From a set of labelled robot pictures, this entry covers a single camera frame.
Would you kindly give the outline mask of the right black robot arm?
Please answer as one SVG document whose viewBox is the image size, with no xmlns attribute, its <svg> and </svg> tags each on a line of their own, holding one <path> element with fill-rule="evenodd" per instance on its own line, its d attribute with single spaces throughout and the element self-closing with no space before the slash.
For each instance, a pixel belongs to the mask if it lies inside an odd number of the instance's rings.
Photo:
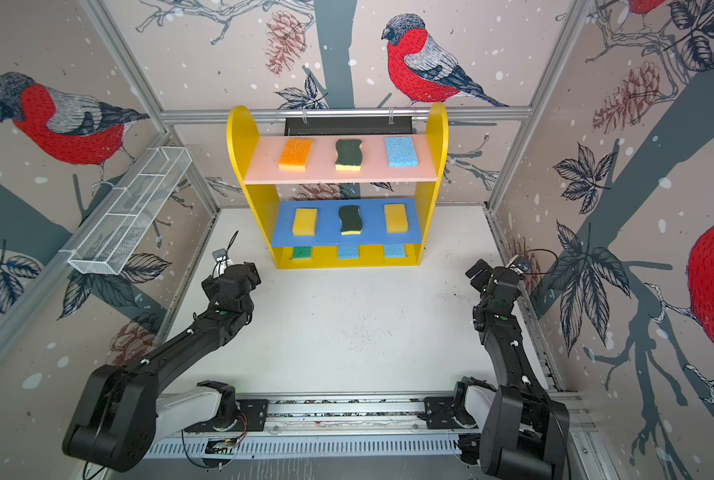
<svg viewBox="0 0 714 480">
<path fill-rule="evenodd" d="M 465 411 L 480 429 L 483 472 L 498 479 L 570 479 L 568 410 L 537 380 L 513 314 L 523 273 L 479 259 L 466 277 L 479 294 L 473 327 L 497 381 L 494 387 L 472 383 L 464 397 Z"/>
</svg>

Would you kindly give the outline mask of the dark green scrub sponge front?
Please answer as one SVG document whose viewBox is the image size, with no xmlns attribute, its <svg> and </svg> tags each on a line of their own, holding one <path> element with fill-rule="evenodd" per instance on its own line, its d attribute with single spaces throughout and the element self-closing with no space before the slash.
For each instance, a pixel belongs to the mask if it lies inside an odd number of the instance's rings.
<svg viewBox="0 0 714 480">
<path fill-rule="evenodd" d="M 360 171 L 363 163 L 362 141 L 360 139 L 339 139 L 336 141 L 338 171 Z"/>
</svg>

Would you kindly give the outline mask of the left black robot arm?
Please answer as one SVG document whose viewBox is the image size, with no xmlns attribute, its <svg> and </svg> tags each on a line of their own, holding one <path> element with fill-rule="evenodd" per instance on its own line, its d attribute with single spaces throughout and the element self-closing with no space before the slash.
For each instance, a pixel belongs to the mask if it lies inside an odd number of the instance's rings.
<svg viewBox="0 0 714 480">
<path fill-rule="evenodd" d="M 65 455 L 118 472 L 136 466 L 168 434 L 159 431 L 162 392 L 203 357 L 227 345 L 252 321 L 250 293 L 261 284 L 251 262 L 230 265 L 202 288 L 207 309 L 171 340 L 123 365 L 89 377 L 62 443 Z"/>
</svg>

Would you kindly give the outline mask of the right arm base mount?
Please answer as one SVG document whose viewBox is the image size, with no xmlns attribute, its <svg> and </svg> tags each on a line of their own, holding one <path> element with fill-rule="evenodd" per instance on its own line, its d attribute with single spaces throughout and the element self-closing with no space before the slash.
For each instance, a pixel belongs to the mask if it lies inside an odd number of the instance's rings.
<svg viewBox="0 0 714 480">
<path fill-rule="evenodd" d="M 493 406 L 497 387 L 485 380 L 462 377 L 452 397 L 426 397 L 417 417 L 433 429 L 482 429 Z"/>
</svg>

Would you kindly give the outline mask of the green topped yellow sponge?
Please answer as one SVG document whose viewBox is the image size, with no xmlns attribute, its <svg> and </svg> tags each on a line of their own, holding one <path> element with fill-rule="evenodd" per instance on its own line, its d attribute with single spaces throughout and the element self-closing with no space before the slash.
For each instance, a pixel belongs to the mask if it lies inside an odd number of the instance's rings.
<svg viewBox="0 0 714 480">
<path fill-rule="evenodd" d="M 294 261 L 309 260 L 312 258 L 312 248 L 308 246 L 294 247 L 291 259 Z"/>
</svg>

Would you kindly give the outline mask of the yellow sponge front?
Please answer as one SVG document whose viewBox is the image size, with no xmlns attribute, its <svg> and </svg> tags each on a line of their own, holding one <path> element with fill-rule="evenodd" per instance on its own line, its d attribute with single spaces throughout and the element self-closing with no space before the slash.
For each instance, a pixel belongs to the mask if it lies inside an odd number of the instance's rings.
<svg viewBox="0 0 714 480">
<path fill-rule="evenodd" d="M 404 203 L 385 204 L 384 215 L 388 234 L 405 234 L 409 231 L 409 222 Z"/>
</svg>

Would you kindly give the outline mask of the blue sponge front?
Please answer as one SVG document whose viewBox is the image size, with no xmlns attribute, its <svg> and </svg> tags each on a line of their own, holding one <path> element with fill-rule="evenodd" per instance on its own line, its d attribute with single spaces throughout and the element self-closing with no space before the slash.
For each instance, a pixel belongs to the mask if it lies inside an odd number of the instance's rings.
<svg viewBox="0 0 714 480">
<path fill-rule="evenodd" d="M 358 245 L 340 245 L 337 249 L 339 260 L 356 260 L 360 256 Z"/>
</svg>

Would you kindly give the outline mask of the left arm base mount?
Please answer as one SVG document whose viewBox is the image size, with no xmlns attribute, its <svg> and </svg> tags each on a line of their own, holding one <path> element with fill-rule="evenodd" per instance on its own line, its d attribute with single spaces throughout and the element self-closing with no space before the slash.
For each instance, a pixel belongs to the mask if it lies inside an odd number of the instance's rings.
<svg viewBox="0 0 714 480">
<path fill-rule="evenodd" d="M 214 413 L 207 410 L 208 416 L 201 422 L 185 429 L 188 433 L 248 433 L 262 432 L 265 427 L 270 402 L 268 399 L 237 397 L 236 389 L 218 381 L 202 381 L 196 389 L 202 388 L 208 393 L 217 393 L 218 407 Z"/>
</svg>

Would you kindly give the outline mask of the orange topped yellow sponge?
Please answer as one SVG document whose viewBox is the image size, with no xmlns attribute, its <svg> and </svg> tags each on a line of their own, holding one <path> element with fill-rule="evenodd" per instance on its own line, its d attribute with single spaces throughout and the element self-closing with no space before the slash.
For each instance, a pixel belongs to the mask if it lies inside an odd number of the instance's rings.
<svg viewBox="0 0 714 480">
<path fill-rule="evenodd" d="M 314 141 L 290 138 L 286 141 L 278 167 L 283 171 L 305 171 Z"/>
</svg>

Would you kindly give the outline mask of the blue sponge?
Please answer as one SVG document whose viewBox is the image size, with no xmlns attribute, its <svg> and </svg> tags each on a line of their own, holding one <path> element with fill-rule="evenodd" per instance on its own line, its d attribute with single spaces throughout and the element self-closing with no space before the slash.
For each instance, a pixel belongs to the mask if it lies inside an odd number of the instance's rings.
<svg viewBox="0 0 714 480">
<path fill-rule="evenodd" d="M 356 260 L 360 256 L 358 245 L 340 245 L 337 249 L 339 260 Z"/>
<path fill-rule="evenodd" d="M 418 157 L 412 137 L 386 137 L 384 141 L 387 161 L 390 167 L 403 168 L 418 165 Z"/>
<path fill-rule="evenodd" d="M 401 259 L 407 256 L 403 244 L 387 244 L 383 246 L 383 250 L 386 259 Z"/>
</svg>

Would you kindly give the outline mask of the dark green scrub sponge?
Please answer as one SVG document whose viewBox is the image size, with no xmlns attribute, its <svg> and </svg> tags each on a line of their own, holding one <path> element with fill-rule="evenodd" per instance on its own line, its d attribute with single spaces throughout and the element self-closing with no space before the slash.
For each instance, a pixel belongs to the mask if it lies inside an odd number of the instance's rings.
<svg viewBox="0 0 714 480">
<path fill-rule="evenodd" d="M 360 139 L 339 139 L 336 141 L 338 171 L 360 171 L 363 163 L 362 141 Z"/>
<path fill-rule="evenodd" d="M 363 230 L 363 220 L 358 205 L 344 205 L 339 208 L 341 221 L 340 234 L 342 236 L 359 235 Z"/>
</svg>

